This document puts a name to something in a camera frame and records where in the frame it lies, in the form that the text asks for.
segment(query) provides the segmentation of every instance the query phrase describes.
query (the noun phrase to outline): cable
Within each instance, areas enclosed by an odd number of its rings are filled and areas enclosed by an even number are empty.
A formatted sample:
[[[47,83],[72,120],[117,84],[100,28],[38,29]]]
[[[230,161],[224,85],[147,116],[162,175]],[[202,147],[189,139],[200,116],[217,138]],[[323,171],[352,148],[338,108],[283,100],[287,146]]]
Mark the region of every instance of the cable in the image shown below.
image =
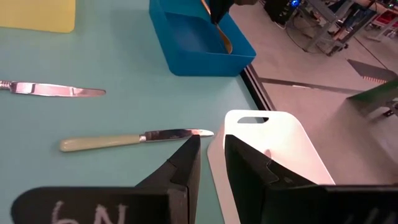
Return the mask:
[[[292,18],[291,21],[292,21],[291,24],[293,25],[293,28],[291,28],[291,27],[289,27],[289,28],[295,29],[295,30],[299,30],[300,33],[301,33],[302,35],[304,35],[305,37],[308,37],[308,36],[305,35],[305,34],[302,32],[304,29],[308,29],[308,28],[312,28],[312,27],[317,27],[317,26],[309,26],[309,27],[297,28],[297,26],[296,26],[295,23],[294,23],[295,18]],[[286,27],[286,34],[287,34],[287,36],[292,40],[292,42],[293,42],[297,47],[300,47],[302,50],[304,50],[304,48],[303,48],[302,46],[300,46],[296,41],[294,41],[293,37],[289,34],[289,32],[287,31],[287,30],[288,30],[288,27],[287,27],[287,26],[285,26],[285,27]],[[323,54],[323,53],[321,53],[321,52],[309,52],[309,51],[306,51],[306,50],[304,50],[304,51],[307,52],[307,53],[310,53],[310,54]]]
[[[286,24],[282,27],[279,23],[277,23],[277,22],[274,22],[279,28],[281,28],[281,29],[286,29]]]
[[[365,47],[361,41],[359,41],[356,37],[354,37],[354,39],[358,41],[358,43],[361,44],[362,47],[365,48],[385,69],[388,70],[387,66],[385,66],[367,47]]]

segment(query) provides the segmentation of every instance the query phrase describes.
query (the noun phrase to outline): table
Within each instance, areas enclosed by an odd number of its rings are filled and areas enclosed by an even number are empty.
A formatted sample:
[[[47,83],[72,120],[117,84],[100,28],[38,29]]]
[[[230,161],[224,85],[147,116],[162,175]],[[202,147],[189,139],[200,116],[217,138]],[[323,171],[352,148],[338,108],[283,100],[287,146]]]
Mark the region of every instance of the table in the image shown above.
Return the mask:
[[[0,223],[39,186],[134,186],[183,141],[62,154],[72,136],[171,128],[217,132],[232,109],[255,110],[241,77],[177,77],[167,68],[148,0],[79,0],[71,34],[0,28],[0,79],[104,88],[99,98],[0,92]],[[197,223],[222,223],[202,140]]]

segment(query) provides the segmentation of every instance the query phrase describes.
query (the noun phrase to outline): knife handle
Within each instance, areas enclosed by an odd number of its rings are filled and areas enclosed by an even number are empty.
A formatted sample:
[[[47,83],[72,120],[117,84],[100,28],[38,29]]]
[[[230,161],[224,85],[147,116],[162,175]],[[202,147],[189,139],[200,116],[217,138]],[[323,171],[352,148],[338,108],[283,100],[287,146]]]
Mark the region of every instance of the knife handle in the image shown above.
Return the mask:
[[[123,146],[137,144],[145,141],[145,136],[139,134],[127,134],[121,136],[102,136],[91,138],[71,138],[62,140],[60,150],[62,152],[74,152],[102,147]]]

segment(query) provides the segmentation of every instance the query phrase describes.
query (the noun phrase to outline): blue bin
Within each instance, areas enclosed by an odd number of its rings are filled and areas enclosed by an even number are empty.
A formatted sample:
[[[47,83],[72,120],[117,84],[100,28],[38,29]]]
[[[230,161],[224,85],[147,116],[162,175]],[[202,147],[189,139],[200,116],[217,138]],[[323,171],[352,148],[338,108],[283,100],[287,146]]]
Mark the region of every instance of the blue bin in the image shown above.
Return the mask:
[[[150,0],[149,14],[175,75],[232,77],[256,56],[227,13],[219,26],[233,46],[232,54],[228,54],[200,0]]]

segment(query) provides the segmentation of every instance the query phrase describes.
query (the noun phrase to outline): table knife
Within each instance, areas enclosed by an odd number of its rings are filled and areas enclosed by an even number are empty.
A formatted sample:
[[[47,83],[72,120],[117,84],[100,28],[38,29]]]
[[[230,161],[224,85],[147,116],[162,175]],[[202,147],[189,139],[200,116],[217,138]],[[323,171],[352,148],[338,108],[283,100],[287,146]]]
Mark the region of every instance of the table knife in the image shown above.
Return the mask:
[[[59,97],[93,97],[102,96],[106,93],[105,90],[5,80],[0,80],[0,90],[10,90],[11,93],[19,94]]]
[[[170,129],[162,131],[147,131],[144,134],[71,138],[61,141],[60,150],[63,152],[74,152],[86,149],[138,144],[142,142],[185,139],[193,136],[194,134],[197,134],[201,137],[214,135],[213,132],[202,129]]]

